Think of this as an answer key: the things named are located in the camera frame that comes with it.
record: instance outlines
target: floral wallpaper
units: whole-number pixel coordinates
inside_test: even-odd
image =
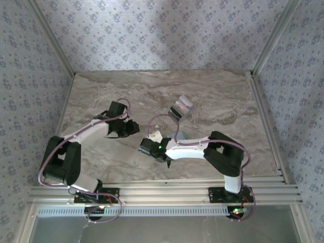
[[[324,2],[303,0],[260,74],[268,112],[318,242],[324,242]]]
[[[73,69],[250,70],[286,0],[36,0]]]
[[[12,242],[71,79],[23,1],[0,9],[0,242]]]

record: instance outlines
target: metal strip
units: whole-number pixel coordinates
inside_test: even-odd
[[[83,216],[85,207],[40,207],[38,217],[71,217]],[[102,214],[90,216],[115,216],[119,207],[105,207]],[[227,216],[227,206],[192,206],[192,207],[133,207],[125,206],[120,217],[176,217],[176,216]]]
[[[32,229],[36,220],[37,206],[32,205],[27,207],[22,220],[20,221],[19,229],[16,232],[15,243],[26,243],[29,242],[30,236],[32,234]]]
[[[301,0],[288,0],[283,11],[281,12],[275,26],[272,29],[272,32],[264,45],[257,61],[255,62],[252,71],[255,76],[260,74],[260,71],[266,61],[268,60],[273,48],[277,44],[281,34],[285,30],[288,25],[291,17],[293,16],[297,6],[299,5]]]
[[[291,205],[296,228],[302,243],[316,243],[314,232],[308,220],[304,205]]]
[[[63,52],[59,42],[57,41],[54,33],[52,32],[52,29],[50,25],[48,24],[45,16],[43,15],[42,11],[40,10],[39,6],[34,0],[25,0],[26,5],[30,9],[32,15],[36,19],[36,22],[39,24],[40,29],[42,30],[45,38],[48,40],[50,46],[52,47],[54,53],[60,60],[64,70],[66,73],[72,78],[74,77],[74,71],[69,63],[65,53]]]
[[[282,182],[251,182],[259,205],[291,205],[301,204],[301,197],[296,185],[285,185]],[[219,182],[173,182],[168,181],[133,184],[113,183],[105,187],[119,187],[119,198],[125,206],[201,206],[210,205],[208,188],[222,187],[224,181]],[[73,195],[67,189],[48,189],[33,187],[31,199],[37,205],[75,205]]]
[[[74,77],[72,78],[72,81],[71,81],[71,83],[69,85],[67,94],[65,96],[63,108],[62,108],[62,111],[61,111],[61,114],[60,114],[59,122],[58,122],[57,127],[56,127],[56,131],[55,131],[55,135],[56,136],[60,136],[61,135],[62,126],[63,126],[63,120],[64,120],[64,115],[65,115],[67,103],[68,103],[69,98],[70,98],[70,94],[71,94],[71,90],[72,90],[73,83],[74,83]]]
[[[267,135],[267,138],[270,143],[270,147],[271,147],[271,150],[272,150],[272,153],[274,156],[275,163],[280,168],[284,181],[289,184],[290,183],[289,176],[286,172],[285,165],[282,161],[282,157],[281,157],[280,150],[279,150],[279,145],[275,138],[275,133],[272,129],[273,126],[271,126],[272,122],[270,120],[268,113],[265,111],[266,105],[265,105],[263,98],[261,97],[261,90],[259,88],[258,82],[256,82],[254,80],[254,78],[251,78],[250,81],[251,81],[251,85],[252,85],[253,94],[256,98],[258,111],[261,116],[261,121],[265,128],[266,135]]]
[[[283,182],[284,179],[281,176],[246,176],[244,177],[244,182],[245,183],[250,183],[250,182]],[[194,182],[194,183],[198,183],[198,182],[224,182],[224,177],[218,177],[218,178],[197,178],[197,179],[171,179],[171,180],[154,180],[154,181],[132,181],[132,185],[145,185],[145,184],[149,184],[152,185],[152,183],[168,183],[171,184],[173,182],[176,183],[181,183],[181,182],[185,182],[185,183],[189,183],[189,182]],[[118,182],[116,183],[118,185],[129,185],[130,182]]]

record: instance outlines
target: vent grille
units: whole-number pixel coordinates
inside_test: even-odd
[[[119,207],[105,208],[103,214],[96,216],[114,216]],[[226,216],[227,206],[187,206],[187,207],[123,207],[121,217],[168,217],[168,216]],[[39,217],[84,216],[84,207],[41,207]]]

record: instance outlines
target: metal frame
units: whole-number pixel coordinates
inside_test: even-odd
[[[316,242],[306,215],[305,207],[302,204],[298,187],[290,183],[285,171],[278,144],[272,127],[270,126],[270,119],[264,110],[265,103],[260,95],[260,88],[257,82],[252,78],[250,72],[246,72],[246,76],[251,83],[252,92],[256,98],[258,110],[266,130],[275,162],[282,174],[277,176],[246,177],[245,184],[252,186],[257,205],[290,205],[301,241]],[[65,111],[68,97],[65,100],[63,111]],[[57,134],[61,132],[63,115],[64,112],[62,112],[60,117],[60,123],[56,131]],[[224,186],[224,179],[136,181],[111,183],[105,184],[104,186],[120,188],[120,199],[124,207],[210,207],[212,204],[209,203],[208,187]],[[15,242],[23,243],[29,241],[36,215],[41,207],[77,208],[82,206],[75,205],[73,200],[74,197],[68,193],[67,188],[51,189],[40,186],[33,187],[30,193],[31,206],[25,210],[24,218],[20,224]]]
[[[288,0],[252,70],[258,76],[301,0]]]
[[[36,22],[39,24],[40,29],[42,30],[45,38],[47,39],[48,43],[52,47],[54,53],[56,54],[57,58],[61,62],[64,70],[70,76],[70,78],[74,77],[73,68],[66,57],[63,49],[61,48],[59,42],[57,41],[50,25],[48,24],[46,17],[40,10],[38,4],[35,0],[24,0],[26,5],[28,6],[31,14],[34,16]]]
[[[74,83],[74,77],[69,85],[69,88],[67,90],[67,94],[64,100],[64,104],[63,104],[63,108],[62,108],[62,112],[60,114],[60,118],[59,118],[59,122],[57,124],[56,130],[55,130],[55,135],[56,136],[60,136],[61,135],[61,131],[62,131],[62,126],[63,126],[63,118],[64,118],[64,114],[65,114],[65,110],[66,110],[66,106],[67,106],[67,102],[69,101],[69,97],[71,94],[71,90],[72,90],[72,86]]]

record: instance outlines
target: glass panel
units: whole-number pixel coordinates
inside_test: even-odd
[[[85,217],[41,217],[29,243],[300,242],[289,206],[258,206],[248,221],[226,217],[120,217],[89,224]]]

